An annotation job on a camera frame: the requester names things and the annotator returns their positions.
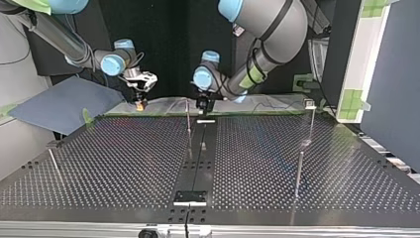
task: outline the green tape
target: green tape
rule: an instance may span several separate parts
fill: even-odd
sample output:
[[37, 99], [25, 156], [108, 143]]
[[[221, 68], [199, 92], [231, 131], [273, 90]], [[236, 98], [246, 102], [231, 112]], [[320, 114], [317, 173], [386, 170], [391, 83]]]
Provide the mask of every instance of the green tape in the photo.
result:
[[[261, 83], [263, 82], [263, 75], [260, 73], [260, 71], [257, 69], [256, 66], [253, 67], [253, 69], [250, 70], [250, 76], [253, 78], [254, 82]], [[241, 84], [239, 84], [242, 88], [249, 89], [253, 87], [255, 84], [253, 81], [248, 77], [248, 75], [242, 80]]]
[[84, 119], [84, 123], [86, 123], [87, 125], [95, 121], [95, 119], [93, 119], [90, 116], [90, 113], [86, 108], [83, 108], [83, 119]]
[[36, 12], [52, 14], [52, 7], [50, 6], [49, 0], [12, 0], [15, 3], [31, 9]]
[[362, 90], [346, 89], [341, 104], [339, 119], [356, 120], [363, 107]]
[[387, 0], [366, 0], [362, 11], [362, 18], [381, 17]]
[[0, 107], [0, 119], [2, 119], [3, 117], [8, 117], [9, 112], [17, 106], [18, 104], [10, 104], [10, 105]]

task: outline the metal post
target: metal post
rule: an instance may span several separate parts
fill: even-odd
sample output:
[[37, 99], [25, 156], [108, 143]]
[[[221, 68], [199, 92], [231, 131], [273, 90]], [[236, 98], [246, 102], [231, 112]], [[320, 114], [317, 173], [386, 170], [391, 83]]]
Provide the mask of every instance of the metal post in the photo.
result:
[[56, 170], [58, 170], [58, 164], [56, 163], [55, 156], [53, 155], [53, 150], [49, 149], [49, 152], [50, 152], [50, 156], [52, 158], [53, 166], [55, 167]]
[[186, 111], [186, 119], [187, 119], [187, 123], [188, 123], [188, 134], [191, 136], [191, 121], [190, 121], [190, 117], [189, 117], [189, 102], [188, 102], [188, 98], [185, 101], [185, 111]]
[[300, 178], [302, 176], [303, 157], [304, 157], [304, 152], [300, 152], [299, 161], [297, 163], [296, 190], [294, 192], [296, 198], [299, 197], [299, 187], [300, 187]]
[[29, 29], [34, 28], [34, 33], [70, 60], [79, 61], [85, 58], [86, 54], [88, 54], [88, 49], [85, 43], [72, 31], [52, 16], [39, 12], [35, 12], [35, 16], [37, 22], [35, 26], [31, 22], [28, 11], [16, 15], [16, 19]]
[[314, 128], [315, 112], [316, 112], [316, 108], [312, 110], [311, 135], [312, 135], [312, 129]]

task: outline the table surface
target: table surface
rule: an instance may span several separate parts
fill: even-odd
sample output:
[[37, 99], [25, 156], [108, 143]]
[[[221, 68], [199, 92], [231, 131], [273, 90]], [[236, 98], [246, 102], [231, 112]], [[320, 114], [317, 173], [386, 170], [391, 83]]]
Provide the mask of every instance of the table surface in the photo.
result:
[[332, 118], [214, 120], [100, 118], [53, 151], [58, 171], [45, 152], [0, 181], [0, 220], [420, 228], [420, 186]]

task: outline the cable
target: cable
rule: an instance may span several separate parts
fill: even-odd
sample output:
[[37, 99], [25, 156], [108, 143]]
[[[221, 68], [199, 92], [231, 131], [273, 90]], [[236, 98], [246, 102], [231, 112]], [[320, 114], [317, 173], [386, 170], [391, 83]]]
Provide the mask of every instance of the cable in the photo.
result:
[[12, 22], [12, 20], [10, 20], [9, 17], [5, 16], [5, 18], [7, 19], [7, 21], [10, 23], [10, 25], [16, 30], [16, 32], [18, 32], [23, 38], [27, 39], [27, 36], [25, 36], [24, 33], [22, 33], [18, 27], [16, 27], [16, 25]]
[[74, 30], [74, 28], [71, 26], [71, 24], [70, 24], [70, 21], [68, 20], [68, 15], [67, 14], [65, 14], [64, 15], [64, 17], [65, 17], [65, 21], [67, 22], [67, 25], [68, 25], [68, 27], [70, 28], [70, 30], [73, 32], [73, 34], [84, 44], [84, 46], [85, 46], [85, 48], [86, 48], [86, 50], [87, 50], [87, 54], [85, 54], [84, 55], [84, 57], [83, 57], [83, 59], [80, 59], [80, 60], [73, 60], [72, 59], [72, 61], [75, 63], [75, 64], [82, 64], [82, 63], [84, 63], [84, 62], [86, 62], [86, 61], [88, 61], [88, 60], [90, 60], [90, 63], [91, 63], [91, 65], [92, 65], [92, 70], [93, 70], [93, 72], [95, 72], [96, 71], [96, 65], [98, 64], [100, 64], [97, 60], [96, 60], [96, 57], [95, 57], [95, 53], [93, 52], [93, 50], [92, 50], [92, 48], [89, 46], [89, 44], [87, 44], [84, 40], [83, 40], [83, 38], [82, 37], [80, 37], [80, 35], [78, 35], [78, 33]]
[[[23, 37], [23, 38], [25, 38], [25, 39], [27, 39], [26, 38], [26, 36], [21, 32], [21, 31], [19, 31], [18, 30], [18, 28], [13, 24], [13, 22], [8, 18], [8, 17], [6, 17], [7, 18], [7, 20], [9, 21], [9, 23], [13, 26], [13, 28]], [[23, 60], [26, 60], [29, 56], [31, 55], [31, 47], [28, 45], [28, 51], [27, 51], [27, 53], [25, 54], [25, 56], [24, 57], [22, 57], [22, 58], [20, 58], [20, 59], [16, 59], [16, 60], [13, 60], [13, 61], [8, 61], [8, 62], [0, 62], [0, 65], [10, 65], [10, 64], [14, 64], [14, 63], [17, 63], [17, 62], [21, 62], [21, 61], [23, 61]]]
[[14, 60], [14, 61], [9, 61], [9, 62], [0, 62], [0, 65], [9, 65], [9, 64], [14, 64], [14, 63], [17, 63], [17, 62], [21, 62], [23, 60], [26, 60], [29, 57], [30, 54], [31, 54], [31, 49], [28, 49], [27, 54], [23, 58], [17, 59], [17, 60]]
[[106, 75], [106, 73], [105, 73], [105, 72], [103, 73], [103, 76], [104, 76], [104, 78], [105, 78], [105, 86], [106, 86], [106, 87], [109, 87], [108, 76]]
[[[255, 38], [253, 40], [253, 42], [251, 43], [250, 48], [248, 49], [247, 61], [246, 61], [247, 76], [250, 79], [250, 81], [254, 84], [253, 87], [255, 87], [255, 86], [259, 85], [259, 84], [264, 83], [265, 80], [266, 80], [266, 74], [265, 74], [265, 72], [263, 72], [262, 68], [260, 67], [260, 65], [259, 65], [259, 63], [257, 61], [257, 51], [258, 51], [258, 49], [255, 48], [255, 46], [256, 46], [256, 43], [257, 43], [258, 40], [259, 39]], [[253, 64], [257, 68], [257, 70], [259, 71], [259, 73], [262, 75], [262, 82], [256, 82], [254, 80], [254, 78], [251, 76], [251, 68], [250, 68], [250, 66], [251, 66], [251, 60], [253, 61]], [[232, 94], [234, 96], [237, 96], [237, 97], [244, 96], [244, 94], [238, 94], [238, 93], [233, 92], [231, 90], [231, 88], [229, 87], [229, 85], [226, 85], [226, 81], [229, 79], [229, 77], [227, 75], [224, 75], [221, 71], [219, 71], [219, 73], [220, 73], [220, 75], [219, 75], [220, 77], [219, 78], [221, 80], [221, 84], [219, 84], [219, 81], [216, 79], [216, 76], [213, 73], [213, 71], [208, 66], [206, 66], [204, 64], [202, 64], [201, 66], [206, 67], [211, 72], [213, 78], [215, 78], [215, 81], [216, 81], [216, 84], [217, 84], [217, 87], [218, 87], [217, 90], [216, 90], [216, 94], [218, 94], [220, 92], [220, 90], [222, 88], [224, 88], [227, 92], [229, 92], [230, 94]]]
[[189, 238], [189, 229], [188, 229], [189, 209], [191, 209], [191, 205], [188, 206], [188, 212], [186, 213], [186, 217], [185, 217], [185, 223], [184, 223], [185, 238]]
[[140, 63], [140, 61], [142, 61], [142, 59], [145, 57], [145, 53], [144, 52], [140, 52], [140, 53], [138, 53], [137, 55], [136, 55], [136, 61], [134, 61], [134, 62], [132, 62], [132, 63], [130, 63], [129, 64], [129, 66], [128, 67], [134, 67], [134, 66], [137, 66], [139, 63]]
[[[317, 4], [317, 5], [316, 5], [316, 9], [315, 9], [315, 14], [314, 14], [314, 21], [313, 21], [313, 23], [312, 23], [312, 29], [315, 29], [316, 17], [318, 16], [318, 11], [319, 11], [319, 5]], [[315, 56], [314, 56], [314, 38], [315, 38], [315, 37], [312, 37], [312, 38], [311, 38], [311, 54], [310, 54], [310, 56], [311, 56], [311, 59], [312, 59], [312, 61], [313, 61], [313, 63], [314, 63], [315, 79], [317, 80], [317, 82], [318, 82], [318, 84], [319, 84], [319, 88], [321, 89], [322, 95], [323, 95], [323, 97], [325, 98], [325, 100], [327, 101], [327, 104], [330, 106], [330, 109], [331, 109], [331, 111], [333, 112], [334, 117], [335, 117], [335, 118], [337, 118], [337, 111], [335, 111], [335, 110], [333, 109], [333, 106], [332, 106], [332, 104], [330, 103], [330, 101], [328, 100], [327, 95], [325, 94], [324, 88], [322, 87], [321, 80], [320, 80], [320, 79], [319, 79], [319, 77], [318, 77], [318, 68], [317, 68], [317, 66], [315, 65]]]
[[285, 110], [285, 109], [290, 108], [291, 106], [293, 106], [293, 105], [294, 105], [294, 104], [296, 104], [296, 103], [302, 103], [302, 102], [301, 102], [301, 101], [295, 101], [295, 102], [292, 102], [291, 104], [289, 104], [288, 106], [285, 106], [285, 107], [275, 107], [275, 106], [273, 106], [271, 103], [270, 103], [270, 104], [271, 104], [270, 106], [266, 106], [265, 104], [263, 104], [262, 102], [260, 102], [260, 103], [259, 103], [259, 104], [257, 104], [257, 106], [254, 108], [254, 110], [253, 110], [253, 112], [252, 112], [251, 114], [254, 114], [260, 106], [263, 106], [263, 107], [269, 107], [269, 108], [272, 108], [272, 109], [283, 109], [283, 110]]

